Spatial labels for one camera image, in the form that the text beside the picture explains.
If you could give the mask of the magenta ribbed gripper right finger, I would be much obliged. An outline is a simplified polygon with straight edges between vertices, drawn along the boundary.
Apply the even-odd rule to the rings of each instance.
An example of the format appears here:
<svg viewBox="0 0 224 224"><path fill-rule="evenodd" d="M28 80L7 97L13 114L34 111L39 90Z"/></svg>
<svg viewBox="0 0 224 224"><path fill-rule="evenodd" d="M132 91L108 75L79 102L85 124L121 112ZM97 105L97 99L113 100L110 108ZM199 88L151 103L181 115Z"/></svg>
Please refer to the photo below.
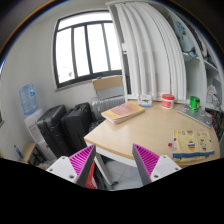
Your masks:
<svg viewBox="0 0 224 224"><path fill-rule="evenodd" d="M167 155L159 156L140 145L133 145L132 154L143 185L180 170L180 167Z"/></svg>

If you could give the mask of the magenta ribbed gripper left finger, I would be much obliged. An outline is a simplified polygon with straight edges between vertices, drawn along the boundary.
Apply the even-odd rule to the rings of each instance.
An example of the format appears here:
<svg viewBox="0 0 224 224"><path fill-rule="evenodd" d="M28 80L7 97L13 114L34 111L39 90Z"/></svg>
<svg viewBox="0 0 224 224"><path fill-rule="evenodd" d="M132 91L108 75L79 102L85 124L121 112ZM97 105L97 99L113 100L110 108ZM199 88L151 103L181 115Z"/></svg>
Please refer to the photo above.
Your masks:
<svg viewBox="0 0 224 224"><path fill-rule="evenodd" d="M94 171L96 147L90 145L70 157L61 156L47 171L67 181L86 187L90 170Z"/></svg>

